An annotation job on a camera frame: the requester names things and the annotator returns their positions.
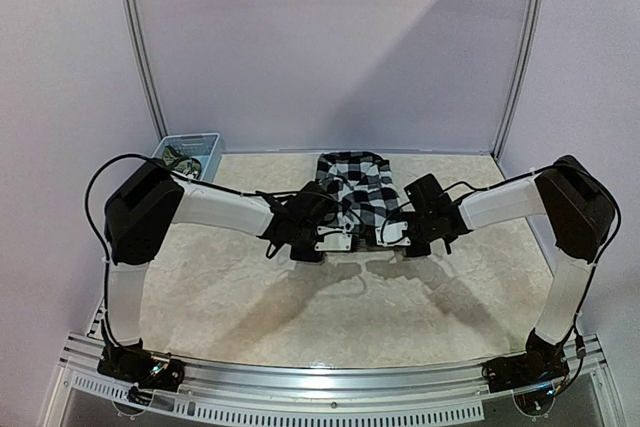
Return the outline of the black white checked shirt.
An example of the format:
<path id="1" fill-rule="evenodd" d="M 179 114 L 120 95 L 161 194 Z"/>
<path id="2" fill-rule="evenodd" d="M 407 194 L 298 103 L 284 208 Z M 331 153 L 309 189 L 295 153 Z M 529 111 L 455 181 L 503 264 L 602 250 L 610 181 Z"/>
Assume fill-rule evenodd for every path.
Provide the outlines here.
<path id="1" fill-rule="evenodd" d="M 361 245 L 377 247 L 376 230 L 400 205 L 390 161 L 365 151 L 323 153 L 315 182 L 337 202 L 324 225 L 353 234 Z"/>

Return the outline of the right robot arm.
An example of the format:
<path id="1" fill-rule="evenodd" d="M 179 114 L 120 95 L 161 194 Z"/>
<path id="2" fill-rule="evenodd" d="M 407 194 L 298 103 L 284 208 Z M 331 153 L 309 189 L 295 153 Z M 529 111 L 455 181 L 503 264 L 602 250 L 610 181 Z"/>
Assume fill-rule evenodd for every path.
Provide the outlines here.
<path id="1" fill-rule="evenodd" d="M 433 175 L 414 181 L 405 193 L 409 211 L 384 230 L 413 256 L 429 254 L 434 242 L 449 247 L 485 228 L 527 223 L 552 281 L 529 334 L 530 351 L 516 369 L 524 382 L 539 382 L 554 369 L 552 349 L 571 336 L 601 257 L 619 234 L 622 213 L 613 194 L 572 155 L 458 197 Z"/>

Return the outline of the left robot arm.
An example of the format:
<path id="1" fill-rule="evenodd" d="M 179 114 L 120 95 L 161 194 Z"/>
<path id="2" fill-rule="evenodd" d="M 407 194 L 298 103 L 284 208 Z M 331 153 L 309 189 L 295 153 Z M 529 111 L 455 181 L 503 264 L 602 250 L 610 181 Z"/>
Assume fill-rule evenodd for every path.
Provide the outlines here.
<path id="1" fill-rule="evenodd" d="M 96 222 L 91 194 L 99 177 L 114 164 L 138 160 L 140 166 L 107 198 L 103 221 Z M 141 343 L 141 309 L 147 271 L 171 231 L 182 226 L 218 229 L 266 242 L 268 254 L 284 246 L 313 250 L 320 227 L 338 207 L 316 182 L 297 191 L 243 192 L 191 179 L 157 159 L 127 153 L 101 165 L 83 198 L 88 226 L 103 253 L 101 334 L 111 366 L 128 381 L 148 373 Z"/>

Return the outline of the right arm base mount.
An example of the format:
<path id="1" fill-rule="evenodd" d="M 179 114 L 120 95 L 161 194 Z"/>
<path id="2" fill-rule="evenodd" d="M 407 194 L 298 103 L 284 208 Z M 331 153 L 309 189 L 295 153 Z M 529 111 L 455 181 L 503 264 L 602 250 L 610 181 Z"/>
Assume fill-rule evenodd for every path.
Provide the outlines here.
<path id="1" fill-rule="evenodd" d="M 491 393 L 542 389 L 547 397 L 555 397 L 574 382 L 577 373 L 571 375 L 563 344 L 531 344 L 524 353 L 484 362 L 481 376 Z"/>

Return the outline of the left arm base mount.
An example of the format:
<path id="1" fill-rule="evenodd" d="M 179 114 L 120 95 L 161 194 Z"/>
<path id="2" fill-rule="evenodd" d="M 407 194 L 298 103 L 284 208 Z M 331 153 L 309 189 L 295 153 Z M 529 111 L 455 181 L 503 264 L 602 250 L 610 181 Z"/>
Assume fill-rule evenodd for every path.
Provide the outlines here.
<path id="1" fill-rule="evenodd" d="M 105 340 L 97 372 L 131 385 L 129 402 L 149 406 L 156 390 L 176 393 L 185 378 L 186 364 L 170 354 L 148 351 L 142 341 L 118 346 Z"/>

